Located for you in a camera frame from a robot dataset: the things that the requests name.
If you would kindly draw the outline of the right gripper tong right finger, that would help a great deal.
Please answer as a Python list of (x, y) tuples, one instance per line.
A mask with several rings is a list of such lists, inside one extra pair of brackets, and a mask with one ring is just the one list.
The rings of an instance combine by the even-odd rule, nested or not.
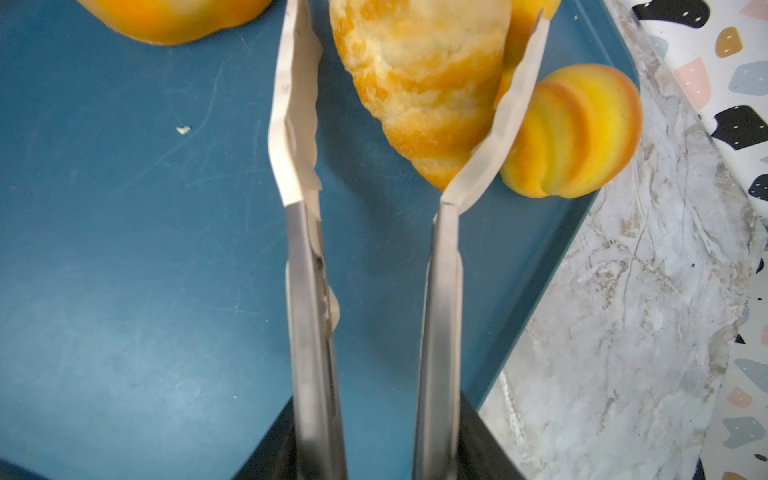
[(440, 197), (434, 219), (422, 324), (412, 476), (454, 479), (460, 431), (463, 265), (459, 220), (498, 174), (528, 109), (549, 33), (539, 14), (488, 135)]

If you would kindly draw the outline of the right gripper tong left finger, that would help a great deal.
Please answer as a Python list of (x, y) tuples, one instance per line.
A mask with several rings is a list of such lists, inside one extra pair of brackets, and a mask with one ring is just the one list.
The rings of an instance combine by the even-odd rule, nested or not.
[(297, 474), (345, 479), (333, 333), (338, 302), (329, 286), (319, 204), (316, 102), (322, 46), (308, 2), (285, 6), (274, 76), (268, 154), (284, 206), (286, 302), (293, 381)]

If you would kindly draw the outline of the large striped croissant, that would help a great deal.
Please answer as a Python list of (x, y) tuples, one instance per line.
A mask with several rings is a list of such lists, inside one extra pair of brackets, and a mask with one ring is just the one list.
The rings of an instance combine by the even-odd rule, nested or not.
[(443, 190), (489, 133), (510, 1), (332, 1), (334, 42), (389, 144)]

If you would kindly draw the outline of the small striped croissant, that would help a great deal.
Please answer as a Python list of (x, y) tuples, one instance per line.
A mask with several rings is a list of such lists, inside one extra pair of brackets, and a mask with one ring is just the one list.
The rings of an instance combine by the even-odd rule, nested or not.
[(81, 0), (117, 33), (143, 43), (173, 46), (252, 21), (270, 0)]

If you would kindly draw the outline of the teal plastic tray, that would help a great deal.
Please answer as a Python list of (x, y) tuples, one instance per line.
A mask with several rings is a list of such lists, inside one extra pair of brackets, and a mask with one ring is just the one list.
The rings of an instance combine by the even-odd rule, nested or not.
[[(74, 1), (1, 5), (1, 475), (287, 479), (284, 210), (268, 124), (285, 5), (181, 46)], [(328, 5), (317, 173), (347, 471), (411, 475), (440, 194), (387, 142)]]

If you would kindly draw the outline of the shell shaped striped bun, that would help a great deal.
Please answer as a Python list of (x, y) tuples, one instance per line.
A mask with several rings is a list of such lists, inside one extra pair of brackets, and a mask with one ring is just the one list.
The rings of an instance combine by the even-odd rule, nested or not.
[(528, 198), (585, 196), (629, 164), (642, 125), (639, 88), (623, 72), (602, 64), (558, 69), (536, 85), (502, 180)]

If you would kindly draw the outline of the round striped bun behind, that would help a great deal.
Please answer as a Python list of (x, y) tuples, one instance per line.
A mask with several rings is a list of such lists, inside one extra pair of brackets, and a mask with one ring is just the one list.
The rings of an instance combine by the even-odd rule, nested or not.
[(494, 100), (497, 108), (503, 95), (509, 89), (515, 69), (525, 54), (539, 17), (551, 20), (556, 14), (561, 0), (514, 0), (512, 14), (505, 42), (501, 82)]

